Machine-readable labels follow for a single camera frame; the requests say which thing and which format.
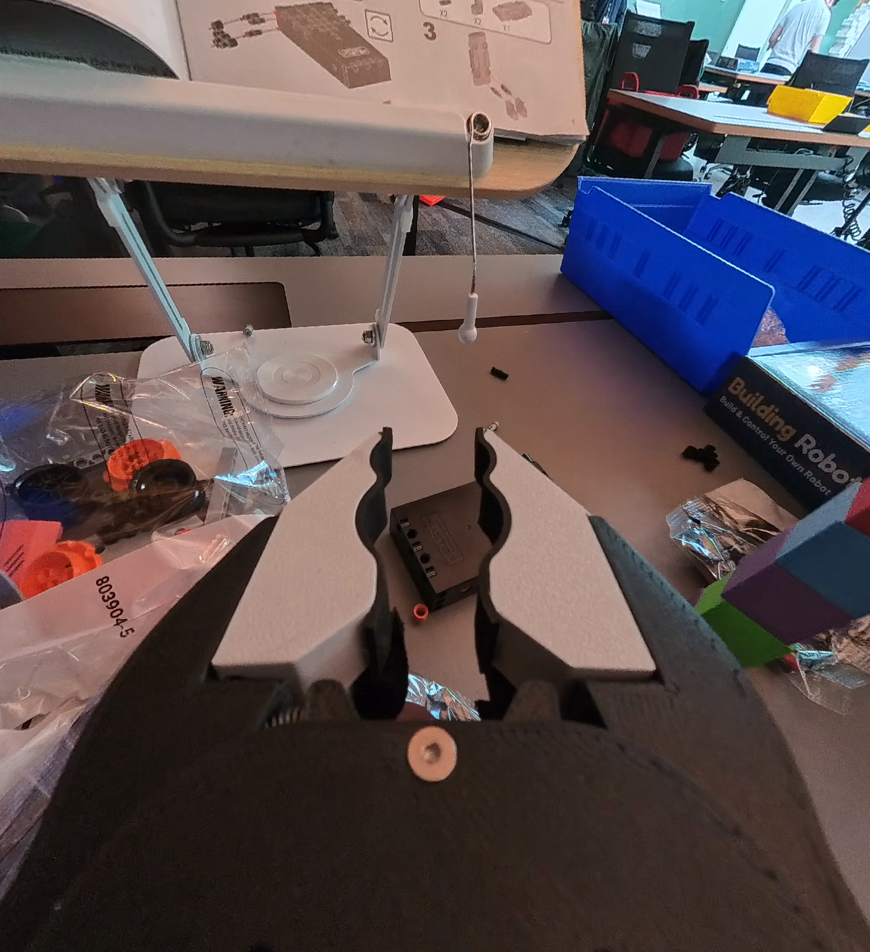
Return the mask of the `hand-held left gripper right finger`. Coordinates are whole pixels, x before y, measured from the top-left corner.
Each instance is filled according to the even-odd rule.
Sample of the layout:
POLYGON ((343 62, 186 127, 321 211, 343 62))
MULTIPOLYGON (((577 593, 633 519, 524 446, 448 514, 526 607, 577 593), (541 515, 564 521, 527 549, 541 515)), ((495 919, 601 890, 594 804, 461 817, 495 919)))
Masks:
POLYGON ((657 674, 590 513, 497 431, 476 431, 478 525, 489 550, 478 574, 475 647, 489 718, 525 684, 638 684, 657 674))

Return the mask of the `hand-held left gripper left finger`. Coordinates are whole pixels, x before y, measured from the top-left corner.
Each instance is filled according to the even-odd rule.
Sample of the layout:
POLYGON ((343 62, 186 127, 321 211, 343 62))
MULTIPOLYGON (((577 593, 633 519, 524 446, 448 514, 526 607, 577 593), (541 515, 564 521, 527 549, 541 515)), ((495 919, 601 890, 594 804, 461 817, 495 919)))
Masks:
POLYGON ((384 427, 280 513, 212 659, 228 677, 273 677, 301 698, 333 681, 363 718, 397 718, 407 693, 405 625, 377 542, 393 432, 384 427))

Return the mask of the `blue cube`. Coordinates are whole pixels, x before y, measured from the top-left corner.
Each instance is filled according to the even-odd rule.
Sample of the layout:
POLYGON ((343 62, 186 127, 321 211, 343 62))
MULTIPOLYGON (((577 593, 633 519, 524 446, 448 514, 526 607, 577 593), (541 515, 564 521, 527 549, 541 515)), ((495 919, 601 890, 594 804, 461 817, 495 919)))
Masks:
POLYGON ((774 562, 852 618, 870 615, 870 536, 846 521, 861 482, 798 521, 774 562))

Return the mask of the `green cube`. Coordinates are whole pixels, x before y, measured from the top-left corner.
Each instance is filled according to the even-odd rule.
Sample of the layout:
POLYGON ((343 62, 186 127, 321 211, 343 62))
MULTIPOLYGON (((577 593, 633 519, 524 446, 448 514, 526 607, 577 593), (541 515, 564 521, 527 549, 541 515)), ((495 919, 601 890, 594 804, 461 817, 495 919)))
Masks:
POLYGON ((726 601, 724 591, 729 579, 729 576, 723 577, 703 589, 696 611, 741 667, 761 667, 785 658, 790 652, 785 643, 726 601))

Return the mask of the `purple cube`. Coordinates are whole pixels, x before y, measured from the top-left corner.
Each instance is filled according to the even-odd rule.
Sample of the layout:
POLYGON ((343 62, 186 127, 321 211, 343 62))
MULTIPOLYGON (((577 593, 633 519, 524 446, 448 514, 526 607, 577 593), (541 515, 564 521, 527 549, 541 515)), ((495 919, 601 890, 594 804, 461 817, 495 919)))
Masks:
POLYGON ((787 645, 855 620, 778 564, 790 534, 782 531, 746 554, 723 589, 726 602, 787 645))

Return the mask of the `grey desk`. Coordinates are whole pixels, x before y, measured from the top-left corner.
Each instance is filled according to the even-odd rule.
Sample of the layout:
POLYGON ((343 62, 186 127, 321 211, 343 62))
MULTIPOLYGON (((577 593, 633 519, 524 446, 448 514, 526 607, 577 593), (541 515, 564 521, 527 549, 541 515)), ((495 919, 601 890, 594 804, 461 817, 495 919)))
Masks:
MULTIPOLYGON (((497 421, 591 513, 605 518, 688 599, 700 586, 668 537, 680 503, 737 479, 801 507, 703 412, 704 399, 560 274, 553 256, 483 256, 481 327, 458 342, 467 260, 415 257, 394 319, 416 334, 458 415, 437 446, 397 451, 386 496, 400 505, 473 478, 474 431, 497 421), (490 375, 497 366, 507 381, 490 375), (713 445, 706 472, 681 458, 713 445)), ((140 340, 168 334, 123 259, 0 260, 0 399, 97 371, 131 375, 140 340)), ((813 704, 782 673, 748 674, 803 774, 824 835, 870 922, 870 687, 846 715, 813 704)))

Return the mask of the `blue printed toy box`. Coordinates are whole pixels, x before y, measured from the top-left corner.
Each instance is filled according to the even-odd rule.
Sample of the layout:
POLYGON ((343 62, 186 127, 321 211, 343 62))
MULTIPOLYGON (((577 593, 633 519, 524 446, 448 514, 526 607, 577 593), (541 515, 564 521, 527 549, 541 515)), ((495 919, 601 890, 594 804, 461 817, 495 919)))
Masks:
POLYGON ((808 509, 870 476, 870 346, 754 349, 704 410, 808 509))

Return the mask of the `black perforated block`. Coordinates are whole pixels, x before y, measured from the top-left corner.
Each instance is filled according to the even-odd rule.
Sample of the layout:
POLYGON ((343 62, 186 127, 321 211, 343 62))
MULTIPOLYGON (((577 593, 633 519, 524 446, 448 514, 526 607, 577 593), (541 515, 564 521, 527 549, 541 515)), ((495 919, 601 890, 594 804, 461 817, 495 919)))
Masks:
POLYGON ((389 532, 429 612, 473 595, 489 553, 479 526, 482 489, 468 482, 390 512, 389 532))

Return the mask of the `clear bag of dark parts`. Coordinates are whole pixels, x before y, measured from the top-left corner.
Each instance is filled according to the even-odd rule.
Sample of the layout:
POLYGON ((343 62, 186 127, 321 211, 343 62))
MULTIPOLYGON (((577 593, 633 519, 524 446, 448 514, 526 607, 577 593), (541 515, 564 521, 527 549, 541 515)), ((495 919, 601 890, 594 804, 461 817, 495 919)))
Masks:
MULTIPOLYGON (((727 577, 746 555, 797 522, 747 480, 721 485, 667 515, 670 539, 690 553, 708 583, 727 577)), ((870 616, 797 642, 765 665, 813 704, 846 715, 858 692, 870 687, 870 616)))

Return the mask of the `clear bag of grey parts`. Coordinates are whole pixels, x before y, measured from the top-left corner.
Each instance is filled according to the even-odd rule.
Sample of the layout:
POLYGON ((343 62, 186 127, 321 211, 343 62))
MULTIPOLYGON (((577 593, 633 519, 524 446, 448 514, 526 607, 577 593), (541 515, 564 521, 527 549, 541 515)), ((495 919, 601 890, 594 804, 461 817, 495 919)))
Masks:
POLYGON ((425 710, 435 720, 479 721, 476 702, 424 676, 409 673, 405 700, 425 710))

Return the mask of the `white book stand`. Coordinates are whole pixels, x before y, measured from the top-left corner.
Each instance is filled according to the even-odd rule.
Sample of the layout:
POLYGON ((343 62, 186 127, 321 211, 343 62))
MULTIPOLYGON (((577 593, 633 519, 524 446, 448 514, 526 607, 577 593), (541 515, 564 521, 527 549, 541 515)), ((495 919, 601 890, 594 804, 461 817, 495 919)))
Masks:
POLYGON ((297 467, 346 456, 390 427, 393 448, 441 443, 458 417, 414 335, 390 327, 415 194, 529 194, 584 141, 515 139, 483 113, 459 113, 272 89, 162 78, 47 57, 0 54, 0 171, 84 177, 172 327, 138 376, 241 354, 251 398, 297 467), (120 182, 187 181, 396 196, 381 303, 366 318, 192 331, 128 213, 120 182))

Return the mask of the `clear bag orange blue parts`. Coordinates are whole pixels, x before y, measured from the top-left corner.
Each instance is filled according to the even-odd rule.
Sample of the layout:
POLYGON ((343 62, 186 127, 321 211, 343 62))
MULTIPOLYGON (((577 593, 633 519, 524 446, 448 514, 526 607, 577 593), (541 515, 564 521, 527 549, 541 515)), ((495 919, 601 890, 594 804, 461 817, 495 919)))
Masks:
POLYGON ((0 609, 152 541, 289 501, 241 354, 0 403, 0 609))

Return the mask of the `white paper packet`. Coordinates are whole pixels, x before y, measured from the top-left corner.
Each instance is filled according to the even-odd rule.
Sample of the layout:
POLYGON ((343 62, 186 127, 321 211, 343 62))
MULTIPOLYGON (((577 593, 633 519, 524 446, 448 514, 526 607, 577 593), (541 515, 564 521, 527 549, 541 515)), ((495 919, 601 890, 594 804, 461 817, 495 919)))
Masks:
POLYGON ((0 896, 98 697, 143 638, 262 516, 160 538, 0 610, 0 896))

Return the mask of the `blue plastic bin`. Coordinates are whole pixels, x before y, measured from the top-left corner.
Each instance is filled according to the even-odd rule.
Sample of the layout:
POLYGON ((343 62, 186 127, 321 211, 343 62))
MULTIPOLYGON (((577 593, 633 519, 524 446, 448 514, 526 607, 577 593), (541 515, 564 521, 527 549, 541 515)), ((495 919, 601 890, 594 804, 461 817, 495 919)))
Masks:
POLYGON ((792 345, 870 343, 870 252, 707 184, 581 177, 561 273, 703 394, 772 311, 792 345))

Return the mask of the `yellow plastic bin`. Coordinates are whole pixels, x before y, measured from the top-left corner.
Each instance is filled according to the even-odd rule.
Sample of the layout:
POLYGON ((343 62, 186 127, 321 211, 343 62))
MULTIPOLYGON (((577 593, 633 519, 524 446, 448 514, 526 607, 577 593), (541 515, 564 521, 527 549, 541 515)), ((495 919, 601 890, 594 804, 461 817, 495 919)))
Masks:
POLYGON ((791 121, 826 126, 847 112, 852 101, 850 95, 782 85, 769 95, 766 110, 791 121))

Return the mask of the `black office chair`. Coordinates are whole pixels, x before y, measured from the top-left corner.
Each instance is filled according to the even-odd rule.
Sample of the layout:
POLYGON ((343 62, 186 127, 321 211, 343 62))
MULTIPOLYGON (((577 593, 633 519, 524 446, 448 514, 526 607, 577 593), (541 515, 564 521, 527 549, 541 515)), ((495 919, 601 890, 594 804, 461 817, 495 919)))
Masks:
POLYGON ((786 85, 853 98, 870 59, 841 58, 807 52, 786 85))
POLYGON ((693 22, 628 12, 623 19, 609 76, 610 89, 676 93, 695 86, 709 49, 692 38, 693 22))
POLYGON ((315 255, 338 237, 331 191, 237 185, 134 181, 124 197, 142 225, 148 246, 172 249, 241 248, 303 244, 315 255))

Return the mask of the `background wooden table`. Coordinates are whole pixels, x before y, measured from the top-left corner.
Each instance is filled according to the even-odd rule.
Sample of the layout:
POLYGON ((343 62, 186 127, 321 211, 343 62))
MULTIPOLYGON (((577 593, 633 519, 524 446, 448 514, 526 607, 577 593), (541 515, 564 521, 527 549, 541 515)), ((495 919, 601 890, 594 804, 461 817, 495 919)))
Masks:
POLYGON ((750 138, 802 146, 870 151, 870 134, 832 132, 769 113, 766 109, 629 90, 608 90, 608 105, 666 120, 676 127, 725 138, 750 138))

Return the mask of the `red office chair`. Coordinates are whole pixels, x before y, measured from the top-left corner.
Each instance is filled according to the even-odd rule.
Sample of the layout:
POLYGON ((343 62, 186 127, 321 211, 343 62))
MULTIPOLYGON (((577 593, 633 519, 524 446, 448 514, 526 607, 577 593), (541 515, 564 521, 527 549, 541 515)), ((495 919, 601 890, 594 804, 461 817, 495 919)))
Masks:
MULTIPOLYGON (((647 158, 653 130, 650 126, 621 115, 614 116, 606 110, 593 147, 594 164, 597 168, 623 177, 635 165, 647 158)), ((690 145, 694 132, 690 130, 670 133, 664 139, 654 168, 656 177, 671 180, 691 180, 692 172, 686 170, 684 153, 690 145)))

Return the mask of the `open instruction booklet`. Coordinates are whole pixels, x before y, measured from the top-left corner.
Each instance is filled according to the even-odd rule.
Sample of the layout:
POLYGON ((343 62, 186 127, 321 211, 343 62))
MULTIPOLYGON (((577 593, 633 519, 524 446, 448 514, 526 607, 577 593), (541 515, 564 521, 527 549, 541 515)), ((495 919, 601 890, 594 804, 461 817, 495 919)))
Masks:
POLYGON ((0 2, 0 54, 587 131, 576 2, 0 2))

